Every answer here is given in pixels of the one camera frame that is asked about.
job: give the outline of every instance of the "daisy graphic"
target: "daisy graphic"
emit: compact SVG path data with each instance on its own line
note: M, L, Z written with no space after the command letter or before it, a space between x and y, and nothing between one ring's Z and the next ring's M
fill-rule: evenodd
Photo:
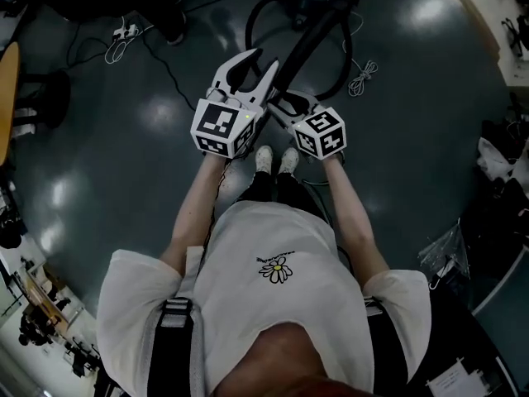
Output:
M270 278L272 284L281 284L288 279L292 271L284 264L285 258L280 257L276 261L271 261L268 265L264 265L259 271L265 278Z

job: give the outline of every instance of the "white t-shirt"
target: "white t-shirt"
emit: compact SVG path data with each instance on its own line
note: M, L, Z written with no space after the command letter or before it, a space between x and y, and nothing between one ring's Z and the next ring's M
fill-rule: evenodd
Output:
M98 307L98 346L108 374L136 394L145 321L173 297L180 275L164 262L116 251ZM393 321L411 378L430 337L426 277L390 270L371 278L364 295L382 301ZM320 218L279 203L239 202L215 226L193 291L201 308L207 392L275 324L301 325L329 378L372 391L373 348L364 296L338 259L334 232Z

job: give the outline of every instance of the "white sneaker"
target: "white sneaker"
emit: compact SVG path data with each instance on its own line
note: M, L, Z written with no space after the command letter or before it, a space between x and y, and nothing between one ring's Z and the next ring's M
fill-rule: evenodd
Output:
M284 153L283 157L281 158L281 166L279 167L278 174L291 174L293 175L294 171L296 170L296 167L299 163L299 153L298 151L293 148L289 147Z
M272 147L260 147L257 153L255 153L255 172L266 172L271 175L273 158L274 153L272 152Z
M182 17L183 17L184 32L182 32L182 34L180 34L176 40L167 41L167 44L169 44L169 45L178 45L178 44L180 44L183 41L183 38L185 36L185 26L188 23L188 18L185 16L185 13L183 13L183 12L182 12Z

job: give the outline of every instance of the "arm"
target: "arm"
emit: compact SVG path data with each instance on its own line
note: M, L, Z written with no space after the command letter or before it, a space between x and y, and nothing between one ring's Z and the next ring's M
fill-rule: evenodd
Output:
M373 229L364 206L350 184L338 158L333 155L323 161L323 167L331 187L332 200L344 238L344 247L360 287L379 272L389 270L379 252Z
M181 276L188 247L203 246L206 241L225 163L220 156L206 154L176 217L171 243L160 257Z

